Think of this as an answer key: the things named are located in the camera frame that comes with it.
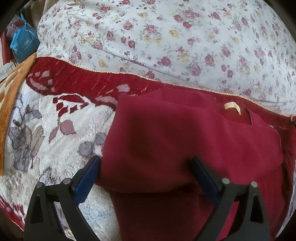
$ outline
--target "plush blanket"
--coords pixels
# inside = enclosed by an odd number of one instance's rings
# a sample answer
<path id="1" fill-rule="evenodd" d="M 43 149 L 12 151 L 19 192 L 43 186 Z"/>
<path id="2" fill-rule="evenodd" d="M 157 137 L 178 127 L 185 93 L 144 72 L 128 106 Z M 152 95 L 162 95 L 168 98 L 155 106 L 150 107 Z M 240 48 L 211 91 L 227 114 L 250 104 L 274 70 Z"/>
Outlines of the plush blanket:
<path id="1" fill-rule="evenodd" d="M 93 154 L 102 156 L 121 93 L 142 95 L 167 85 L 186 88 L 135 74 L 89 71 L 56 58 L 37 58 L 19 89 L 7 128 L 0 208 L 23 228 L 30 197 L 38 181 L 46 185 L 60 183 L 72 177 Z M 289 121 L 293 120 L 245 97 L 222 95 L 228 102 L 245 103 L 255 109 L 276 129 L 288 128 Z M 291 185 L 287 187 L 290 189 L 286 197 L 287 217 L 282 228 L 295 209 L 294 168 L 295 164 L 287 174 Z M 107 191 L 94 185 L 79 208 L 100 240 L 120 240 Z M 59 205 L 57 212 L 66 235 L 73 239 Z"/>

